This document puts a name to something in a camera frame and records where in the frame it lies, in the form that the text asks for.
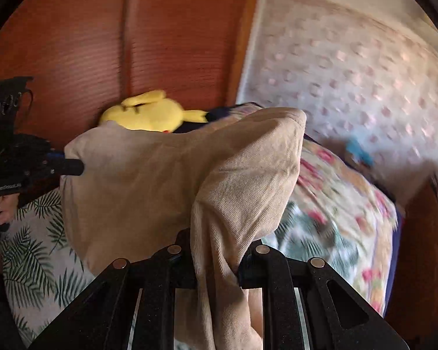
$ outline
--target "floral blanket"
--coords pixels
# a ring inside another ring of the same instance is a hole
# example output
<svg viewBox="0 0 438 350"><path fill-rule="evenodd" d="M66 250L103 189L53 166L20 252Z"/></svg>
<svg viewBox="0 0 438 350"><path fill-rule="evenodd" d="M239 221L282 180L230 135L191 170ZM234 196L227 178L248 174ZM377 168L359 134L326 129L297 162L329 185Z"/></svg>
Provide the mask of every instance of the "floral blanket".
<svg viewBox="0 0 438 350"><path fill-rule="evenodd" d="M277 230L263 242L286 256L325 259L380 314L394 204L332 152L304 140L300 175Z"/></svg>

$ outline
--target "beige cloth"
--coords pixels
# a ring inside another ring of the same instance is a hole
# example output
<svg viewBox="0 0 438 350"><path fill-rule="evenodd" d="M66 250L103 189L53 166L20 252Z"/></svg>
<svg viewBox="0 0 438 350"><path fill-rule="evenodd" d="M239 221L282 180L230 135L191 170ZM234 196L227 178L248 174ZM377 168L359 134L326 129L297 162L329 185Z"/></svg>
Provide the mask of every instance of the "beige cloth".
<svg viewBox="0 0 438 350"><path fill-rule="evenodd" d="M62 178L65 229L97 275L119 257L149 258L190 226L198 288L176 294L175 337L198 350L262 349L260 296L248 302L234 272L279 224L305 114L268 108L221 125L167 134L107 122L79 136L65 148L85 164L83 175Z"/></svg>

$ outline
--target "metal rivet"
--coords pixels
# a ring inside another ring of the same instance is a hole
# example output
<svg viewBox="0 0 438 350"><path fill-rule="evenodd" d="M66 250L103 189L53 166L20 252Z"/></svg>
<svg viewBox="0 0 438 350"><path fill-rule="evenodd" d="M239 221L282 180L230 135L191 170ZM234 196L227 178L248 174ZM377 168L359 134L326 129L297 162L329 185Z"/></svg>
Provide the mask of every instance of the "metal rivet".
<svg viewBox="0 0 438 350"><path fill-rule="evenodd" d="M112 266L113 266L113 268L115 268L117 270L121 270L122 268L126 267L126 259L124 259L124 258L115 259L112 262Z"/></svg>
<svg viewBox="0 0 438 350"><path fill-rule="evenodd" d="M180 251L182 251L182 248L177 244L173 244L167 248L167 251L169 254L178 254Z"/></svg>
<svg viewBox="0 0 438 350"><path fill-rule="evenodd" d="M265 244L259 244L259 245L256 247L256 252L257 252L258 254L267 254L267 253L270 252L270 248L267 247Z"/></svg>
<svg viewBox="0 0 438 350"><path fill-rule="evenodd" d="M324 267L325 265L325 261L321 258L313 258L310 263L312 264L313 267L316 268L321 268Z"/></svg>

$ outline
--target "wooden panel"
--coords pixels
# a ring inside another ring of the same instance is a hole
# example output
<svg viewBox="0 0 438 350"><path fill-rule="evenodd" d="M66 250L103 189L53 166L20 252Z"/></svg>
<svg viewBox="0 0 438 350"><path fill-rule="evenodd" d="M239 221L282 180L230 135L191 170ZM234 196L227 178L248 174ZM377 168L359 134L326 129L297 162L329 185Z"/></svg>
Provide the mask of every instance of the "wooden panel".
<svg viewBox="0 0 438 350"><path fill-rule="evenodd" d="M25 0L0 31L0 79L31 75L20 131L62 148L120 99L124 0Z"/></svg>
<svg viewBox="0 0 438 350"><path fill-rule="evenodd" d="M138 0L129 94L162 88L186 109L224 105L246 0Z"/></svg>
<svg viewBox="0 0 438 350"><path fill-rule="evenodd" d="M438 200L429 183L406 207L386 321L407 341L438 326Z"/></svg>
<svg viewBox="0 0 438 350"><path fill-rule="evenodd" d="M246 49L248 48L248 40L250 39L250 32L253 25L256 2L257 0L245 0L235 43L234 61L232 62L229 74L227 95L225 98L226 105L233 105L237 100L237 92L239 90L243 65L245 63Z"/></svg>

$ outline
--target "pikachu plush toy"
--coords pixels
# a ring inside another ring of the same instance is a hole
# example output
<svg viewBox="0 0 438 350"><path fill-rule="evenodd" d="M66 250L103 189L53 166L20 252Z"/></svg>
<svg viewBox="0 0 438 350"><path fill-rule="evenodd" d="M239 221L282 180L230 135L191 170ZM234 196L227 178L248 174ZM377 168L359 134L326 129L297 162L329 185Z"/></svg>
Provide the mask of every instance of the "pikachu plush toy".
<svg viewBox="0 0 438 350"><path fill-rule="evenodd" d="M107 109L99 124L112 120L130 130L171 133L184 121L205 123L205 116L205 111L184 111L178 102L166 98L164 91L154 90Z"/></svg>

